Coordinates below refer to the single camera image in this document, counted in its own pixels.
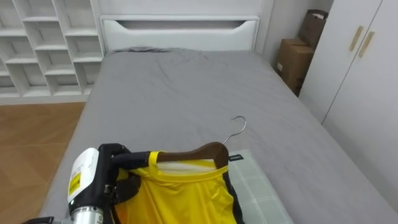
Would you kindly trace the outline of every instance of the metal hanger hook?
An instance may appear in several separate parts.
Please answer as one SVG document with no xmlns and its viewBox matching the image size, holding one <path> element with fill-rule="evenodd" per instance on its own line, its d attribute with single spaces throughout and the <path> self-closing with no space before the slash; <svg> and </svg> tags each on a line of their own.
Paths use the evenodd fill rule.
<svg viewBox="0 0 398 224">
<path fill-rule="evenodd" d="M 244 116 L 237 116 L 237 117 L 231 119 L 231 121 L 233 121 L 235 119 L 238 119 L 238 118 L 242 118 L 244 120 L 244 126 L 243 126 L 242 130 L 240 132 L 236 133 L 236 134 L 232 134 L 232 135 L 228 136 L 228 138 L 226 138 L 224 140 L 223 144 L 225 144 L 231 137 L 241 134 L 244 131 L 244 129 L 246 128 L 247 122 L 246 122 L 246 118 L 244 118 Z"/>
</svg>

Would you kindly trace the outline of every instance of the plaid cloth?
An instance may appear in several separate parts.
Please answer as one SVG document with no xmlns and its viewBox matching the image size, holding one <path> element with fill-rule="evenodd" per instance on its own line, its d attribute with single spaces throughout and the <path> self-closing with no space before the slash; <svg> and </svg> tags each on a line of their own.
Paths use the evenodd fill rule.
<svg viewBox="0 0 398 224">
<path fill-rule="evenodd" d="M 242 160 L 228 164 L 229 178 L 238 195 L 246 224 L 293 224 L 268 178 L 248 149 L 234 151 Z"/>
</svg>

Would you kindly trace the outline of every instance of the brown box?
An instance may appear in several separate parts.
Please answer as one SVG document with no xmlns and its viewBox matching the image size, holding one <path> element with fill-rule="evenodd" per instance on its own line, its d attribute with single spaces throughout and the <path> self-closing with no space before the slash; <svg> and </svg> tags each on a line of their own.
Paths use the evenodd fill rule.
<svg viewBox="0 0 398 224">
<path fill-rule="evenodd" d="M 311 64 L 313 53 L 314 50 L 300 39 L 283 39 L 280 44 L 275 70 L 297 96 Z"/>
<path fill-rule="evenodd" d="M 298 37 L 308 46 L 315 49 L 321 38 L 328 15 L 327 12 L 318 9 L 308 10 L 298 32 Z"/>
</svg>

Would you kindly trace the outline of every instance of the wardrobe door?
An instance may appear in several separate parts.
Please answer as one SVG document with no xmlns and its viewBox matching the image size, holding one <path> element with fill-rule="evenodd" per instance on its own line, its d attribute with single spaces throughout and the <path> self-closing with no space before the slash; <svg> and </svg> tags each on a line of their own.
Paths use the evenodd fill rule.
<svg viewBox="0 0 398 224">
<path fill-rule="evenodd" d="M 381 0 L 335 0 L 300 100 L 322 122 Z"/>
<path fill-rule="evenodd" d="M 397 210 L 397 0 L 383 0 L 323 125 Z"/>
</svg>

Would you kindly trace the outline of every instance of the wooden hanger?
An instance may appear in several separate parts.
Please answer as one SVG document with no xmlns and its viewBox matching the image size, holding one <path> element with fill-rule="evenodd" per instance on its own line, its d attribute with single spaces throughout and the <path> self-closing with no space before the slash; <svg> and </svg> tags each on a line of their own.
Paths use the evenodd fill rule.
<svg viewBox="0 0 398 224">
<path fill-rule="evenodd" d="M 224 143 L 221 142 L 211 142 L 205 144 L 198 149 L 189 152 L 160 152 L 157 156 L 157 162 L 173 162 L 173 161 L 189 161 L 189 160 L 199 160 L 199 159 L 213 159 L 217 169 L 220 169 L 228 165 L 228 149 L 225 147 L 225 143 L 232 136 L 241 134 L 246 128 L 246 119 L 242 116 L 237 116 L 236 118 L 242 118 L 244 120 L 243 129 L 236 134 L 230 135 L 225 139 Z"/>
</svg>

